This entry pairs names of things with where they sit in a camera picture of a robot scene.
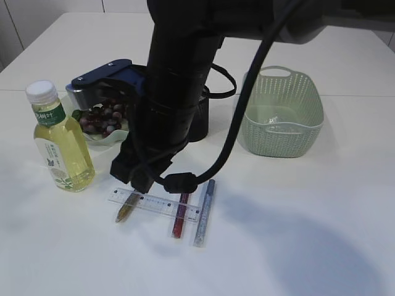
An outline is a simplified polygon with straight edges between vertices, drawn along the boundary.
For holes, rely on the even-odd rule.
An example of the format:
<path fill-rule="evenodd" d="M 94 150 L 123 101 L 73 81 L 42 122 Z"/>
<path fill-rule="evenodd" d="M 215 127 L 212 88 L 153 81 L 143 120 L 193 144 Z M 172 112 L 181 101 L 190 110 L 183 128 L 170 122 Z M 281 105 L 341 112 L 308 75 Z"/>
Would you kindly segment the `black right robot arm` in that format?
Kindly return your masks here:
<path fill-rule="evenodd" d="M 154 22 L 140 88 L 112 86 L 125 95 L 129 133 L 110 173 L 146 193 L 154 183 L 169 193 L 191 193 L 224 166 L 252 87 L 274 42 L 304 44 L 325 27 L 394 30 L 393 1 L 149 1 Z M 201 175 L 164 175 L 188 143 L 188 133 L 217 50 L 226 37 L 257 39 L 260 46 L 243 83 L 227 138 Z"/>

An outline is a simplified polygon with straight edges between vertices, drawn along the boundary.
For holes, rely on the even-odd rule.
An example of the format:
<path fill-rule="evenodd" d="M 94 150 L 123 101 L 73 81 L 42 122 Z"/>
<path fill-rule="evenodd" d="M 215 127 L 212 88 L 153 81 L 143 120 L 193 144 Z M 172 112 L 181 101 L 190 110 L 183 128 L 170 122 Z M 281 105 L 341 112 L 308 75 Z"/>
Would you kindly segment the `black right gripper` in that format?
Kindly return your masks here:
<path fill-rule="evenodd" d="M 188 133 L 198 108 L 209 68 L 178 71 L 149 68 L 144 95 L 121 92 L 127 104 L 129 133 L 112 161 L 110 173 L 147 194 L 154 183 L 197 185 L 191 172 L 162 176 L 172 158 L 188 143 Z"/>

